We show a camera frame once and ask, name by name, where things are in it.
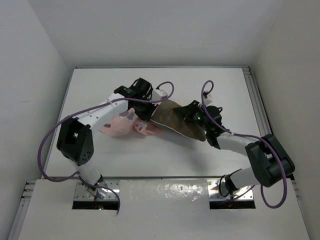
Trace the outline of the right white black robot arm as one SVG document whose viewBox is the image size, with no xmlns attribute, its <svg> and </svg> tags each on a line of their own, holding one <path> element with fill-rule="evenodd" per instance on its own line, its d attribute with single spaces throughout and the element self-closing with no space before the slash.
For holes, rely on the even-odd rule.
<svg viewBox="0 0 320 240">
<path fill-rule="evenodd" d="M 257 137 L 232 133 L 222 124 L 222 110 L 222 107 L 201 105 L 196 100 L 173 110 L 183 123 L 202 128 L 210 146 L 248 158 L 250 167 L 220 178 L 218 189 L 221 196 L 231 196 L 250 185 L 269 188 L 295 171 L 295 164 L 273 134 Z"/>
</svg>

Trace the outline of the pink cartoon print pillowcase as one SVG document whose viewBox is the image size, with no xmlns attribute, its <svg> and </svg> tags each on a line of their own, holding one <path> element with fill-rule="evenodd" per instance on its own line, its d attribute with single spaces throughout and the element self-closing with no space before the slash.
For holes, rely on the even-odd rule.
<svg viewBox="0 0 320 240">
<path fill-rule="evenodd" d="M 134 131 L 144 136 L 162 132 L 153 123 L 141 120 L 133 108 L 115 116 L 111 121 L 105 123 L 99 131 L 112 138 L 123 137 Z"/>
</svg>

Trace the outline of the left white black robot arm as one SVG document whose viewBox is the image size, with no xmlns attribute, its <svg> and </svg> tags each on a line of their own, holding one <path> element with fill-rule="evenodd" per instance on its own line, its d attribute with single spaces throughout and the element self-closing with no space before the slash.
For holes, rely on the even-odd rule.
<svg viewBox="0 0 320 240">
<path fill-rule="evenodd" d="M 92 162 L 94 134 L 122 113 L 132 113 L 149 121 L 167 94 L 151 83 L 138 78 L 131 86 L 120 86 L 102 103 L 74 116 L 67 116 L 60 125 L 56 147 L 74 165 L 80 179 L 92 190 L 100 186 L 102 175 Z"/>
</svg>

